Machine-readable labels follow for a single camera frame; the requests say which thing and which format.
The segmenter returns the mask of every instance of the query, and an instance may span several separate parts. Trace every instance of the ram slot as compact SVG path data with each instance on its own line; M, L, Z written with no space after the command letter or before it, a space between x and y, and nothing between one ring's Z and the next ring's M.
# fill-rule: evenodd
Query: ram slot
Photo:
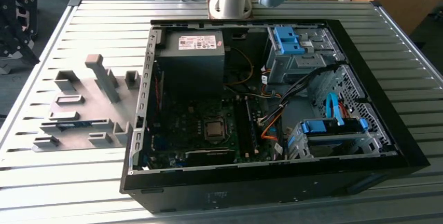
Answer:
M234 114L240 156L250 158L254 155L255 146L251 135L248 105L243 99L234 101Z

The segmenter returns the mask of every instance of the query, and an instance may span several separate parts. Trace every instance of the blue plastic clip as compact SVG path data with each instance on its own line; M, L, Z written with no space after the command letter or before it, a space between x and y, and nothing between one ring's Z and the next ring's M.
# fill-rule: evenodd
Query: blue plastic clip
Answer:
M296 140L296 137L292 136L290 142L288 142L288 147L291 146L291 144L294 143L294 141Z
M302 129L303 129L303 133L308 133L310 132L310 128L307 127L306 123L302 123Z
M275 38L282 47L282 54L304 54L304 48L299 44L299 36L292 27L275 27Z
M361 125L363 127L363 130L369 130L369 124L367 124L367 120L366 119L361 119Z
M310 120L306 122L306 124L310 129L310 133L326 132L326 126L324 126L323 120Z

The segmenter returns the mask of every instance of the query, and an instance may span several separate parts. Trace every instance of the motherboard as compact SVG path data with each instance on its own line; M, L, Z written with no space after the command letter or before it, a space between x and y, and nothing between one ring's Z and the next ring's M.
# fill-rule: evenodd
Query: motherboard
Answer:
M259 139L258 97L172 102L154 123L152 168L270 161L272 144Z

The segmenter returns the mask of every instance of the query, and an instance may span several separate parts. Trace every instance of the floor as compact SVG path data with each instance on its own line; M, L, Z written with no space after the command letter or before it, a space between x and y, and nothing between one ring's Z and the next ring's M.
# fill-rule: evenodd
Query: floor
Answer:
M34 52L40 56L56 27L70 0L39 0L39 38L35 42ZM419 28L411 35L415 42L426 43L422 51L439 71L443 71L443 22L426 18ZM0 115L8 114L22 87L30 76L32 67L24 65L20 60L10 60L10 75L0 75Z

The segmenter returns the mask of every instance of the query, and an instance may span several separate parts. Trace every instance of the slotted metal table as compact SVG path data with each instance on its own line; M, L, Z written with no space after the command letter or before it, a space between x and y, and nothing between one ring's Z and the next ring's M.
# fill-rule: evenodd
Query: slotted metal table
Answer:
M0 130L0 222L442 223L443 80L382 7L370 3L255 4L260 19L339 19L431 166L358 195L152 215L119 193L124 148L35 153L59 92L54 78L88 53L104 66L142 69L152 19L207 18L207 3L72 1Z

